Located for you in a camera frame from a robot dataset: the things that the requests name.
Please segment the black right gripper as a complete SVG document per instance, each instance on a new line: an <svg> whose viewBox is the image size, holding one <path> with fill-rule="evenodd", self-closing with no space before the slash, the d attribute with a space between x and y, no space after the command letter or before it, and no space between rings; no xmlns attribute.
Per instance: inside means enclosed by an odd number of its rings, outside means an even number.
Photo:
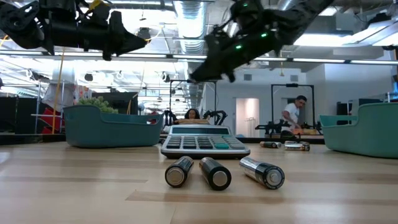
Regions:
<svg viewBox="0 0 398 224"><path fill-rule="evenodd" d="M208 53L206 60L189 74L193 82L222 80L223 75L234 82L236 68L276 48L272 12L235 13L230 20L237 23L239 31L228 35L223 26L218 26L206 36Z"/></svg>

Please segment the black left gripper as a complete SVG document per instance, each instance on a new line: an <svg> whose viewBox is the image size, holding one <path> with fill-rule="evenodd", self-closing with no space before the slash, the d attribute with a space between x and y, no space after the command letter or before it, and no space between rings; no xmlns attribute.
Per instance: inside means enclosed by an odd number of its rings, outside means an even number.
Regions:
<svg viewBox="0 0 398 224"><path fill-rule="evenodd" d="M100 50L103 59L122 55L147 45L142 37L124 30L122 15L104 4L89 10L86 0L46 0L46 36L52 45Z"/></svg>

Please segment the dark teal plastic bin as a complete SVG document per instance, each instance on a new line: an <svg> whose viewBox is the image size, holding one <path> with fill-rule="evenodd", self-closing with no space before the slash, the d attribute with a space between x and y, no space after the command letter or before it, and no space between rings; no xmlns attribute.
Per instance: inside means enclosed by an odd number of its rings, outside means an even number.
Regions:
<svg viewBox="0 0 398 224"><path fill-rule="evenodd" d="M64 109L66 142L74 147L142 147L159 142L163 116L103 113L93 105Z"/></svg>

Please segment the long ceiling light bar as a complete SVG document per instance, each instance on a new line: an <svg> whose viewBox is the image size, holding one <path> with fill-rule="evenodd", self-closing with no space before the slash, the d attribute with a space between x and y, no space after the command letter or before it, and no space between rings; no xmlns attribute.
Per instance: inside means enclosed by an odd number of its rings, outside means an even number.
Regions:
<svg viewBox="0 0 398 224"><path fill-rule="evenodd" d="M2 50L0 55L12 55L12 56L43 56L52 57L48 52L41 51L18 51L18 50ZM54 56L64 56L64 57L87 57L87 58L101 58L103 56L100 52L55 52ZM149 58L149 59L187 59L187 60L204 60L206 55L173 55L173 54L123 54L120 56L113 55L117 58Z"/></svg>
<svg viewBox="0 0 398 224"><path fill-rule="evenodd" d="M352 65L388 65L398 66L398 60L351 60L328 58L290 58L290 57L258 57L255 62L292 62L292 63L333 63Z"/></svg>

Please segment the black ceiling lamp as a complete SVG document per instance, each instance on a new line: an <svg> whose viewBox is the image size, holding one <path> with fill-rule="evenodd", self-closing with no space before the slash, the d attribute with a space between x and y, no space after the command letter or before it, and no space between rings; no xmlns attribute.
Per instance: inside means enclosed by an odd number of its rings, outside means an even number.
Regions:
<svg viewBox="0 0 398 224"><path fill-rule="evenodd" d="M139 30L137 31L137 36L144 40L150 40L151 39L150 29L148 27L140 27Z"/></svg>

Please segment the yellow tag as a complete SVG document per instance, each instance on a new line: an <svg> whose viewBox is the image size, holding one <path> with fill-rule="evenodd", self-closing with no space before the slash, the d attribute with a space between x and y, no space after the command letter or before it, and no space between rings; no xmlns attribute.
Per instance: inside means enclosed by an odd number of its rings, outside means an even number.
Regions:
<svg viewBox="0 0 398 224"><path fill-rule="evenodd" d="M89 8L89 10L92 10L95 7L100 6L102 4L104 4L105 6L109 6L109 4L106 1L104 1L104 0L93 0L91 3L89 3L89 7L88 8Z"/></svg>

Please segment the green artificial succulent plant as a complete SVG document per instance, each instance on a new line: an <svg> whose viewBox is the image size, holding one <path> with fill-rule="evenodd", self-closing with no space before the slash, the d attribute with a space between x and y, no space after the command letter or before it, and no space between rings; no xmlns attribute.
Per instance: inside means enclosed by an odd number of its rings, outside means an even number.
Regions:
<svg viewBox="0 0 398 224"><path fill-rule="evenodd" d="M110 107L110 104L106 100L104 100L102 96L92 97L92 98L80 98L77 104L96 106L100 109L101 112L104 113L113 113L113 114L118 113L118 109Z"/></svg>

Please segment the silver desk calculator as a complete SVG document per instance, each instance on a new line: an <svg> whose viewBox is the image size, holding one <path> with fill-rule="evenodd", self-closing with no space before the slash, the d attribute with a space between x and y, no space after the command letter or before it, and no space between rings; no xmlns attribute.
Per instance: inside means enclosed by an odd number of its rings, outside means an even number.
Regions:
<svg viewBox="0 0 398 224"><path fill-rule="evenodd" d="M229 127L209 124L173 125L160 149L171 158L240 159L251 150L233 136Z"/></svg>

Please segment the white fabric cover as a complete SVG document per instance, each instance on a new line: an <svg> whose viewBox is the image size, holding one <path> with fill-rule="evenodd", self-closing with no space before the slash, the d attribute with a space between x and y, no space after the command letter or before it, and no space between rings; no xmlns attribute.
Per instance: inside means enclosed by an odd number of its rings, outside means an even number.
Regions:
<svg viewBox="0 0 398 224"><path fill-rule="evenodd" d="M75 69L71 66L55 67L52 79L42 99L42 103L49 105L57 112L64 107L73 106L75 100Z"/></svg>

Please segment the red and black toolbox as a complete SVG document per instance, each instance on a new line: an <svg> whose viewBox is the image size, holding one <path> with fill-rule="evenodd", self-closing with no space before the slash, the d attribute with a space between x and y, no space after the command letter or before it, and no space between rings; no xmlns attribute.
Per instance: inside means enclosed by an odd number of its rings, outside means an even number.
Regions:
<svg viewBox="0 0 398 224"><path fill-rule="evenodd" d="M60 112L53 112L53 109L46 107L39 116L39 122L43 125L42 134L59 134L65 130L65 120Z"/></svg>

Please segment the black partition panel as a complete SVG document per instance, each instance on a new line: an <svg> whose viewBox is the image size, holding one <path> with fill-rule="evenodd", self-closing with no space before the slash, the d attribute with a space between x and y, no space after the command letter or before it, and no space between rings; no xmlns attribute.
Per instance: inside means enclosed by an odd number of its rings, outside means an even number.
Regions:
<svg viewBox="0 0 398 224"><path fill-rule="evenodd" d="M0 97L0 133L37 134L36 98Z"/></svg>

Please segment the light turquoise plastic bin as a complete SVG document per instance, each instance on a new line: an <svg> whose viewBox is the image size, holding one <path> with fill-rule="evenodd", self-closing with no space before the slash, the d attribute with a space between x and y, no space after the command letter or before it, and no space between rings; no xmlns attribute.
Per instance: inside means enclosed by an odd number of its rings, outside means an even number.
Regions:
<svg viewBox="0 0 398 224"><path fill-rule="evenodd" d="M332 151L398 159L398 103L365 104L356 116L321 115L320 122Z"/></svg>

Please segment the ribbed silver ventilation duct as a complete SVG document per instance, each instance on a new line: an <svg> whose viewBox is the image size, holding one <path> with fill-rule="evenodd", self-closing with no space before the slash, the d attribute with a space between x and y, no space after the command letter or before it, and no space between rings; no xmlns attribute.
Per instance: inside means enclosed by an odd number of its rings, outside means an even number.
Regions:
<svg viewBox="0 0 398 224"><path fill-rule="evenodd" d="M204 49L207 3L174 1L181 49L184 54L202 54Z"/></svg>

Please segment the smooth silver ventilation duct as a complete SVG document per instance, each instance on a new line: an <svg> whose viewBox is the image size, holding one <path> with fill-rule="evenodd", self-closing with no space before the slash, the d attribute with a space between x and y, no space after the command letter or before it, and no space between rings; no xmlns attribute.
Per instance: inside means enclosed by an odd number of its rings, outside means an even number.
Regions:
<svg viewBox="0 0 398 224"><path fill-rule="evenodd" d="M299 0L279 0L277 3L278 10L286 11L295 6Z"/></svg>

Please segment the black aluminium table frame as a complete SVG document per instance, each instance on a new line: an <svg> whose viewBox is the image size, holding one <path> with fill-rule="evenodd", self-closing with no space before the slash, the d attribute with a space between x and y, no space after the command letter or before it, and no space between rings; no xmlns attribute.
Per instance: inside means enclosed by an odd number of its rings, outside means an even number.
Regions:
<svg viewBox="0 0 398 224"><path fill-rule="evenodd" d="M243 143L254 144L261 141L273 141L285 143L286 139L277 138L238 138ZM0 146L15 144L36 144L40 142L63 142L66 141L64 134L12 134L0 133Z"/></svg>

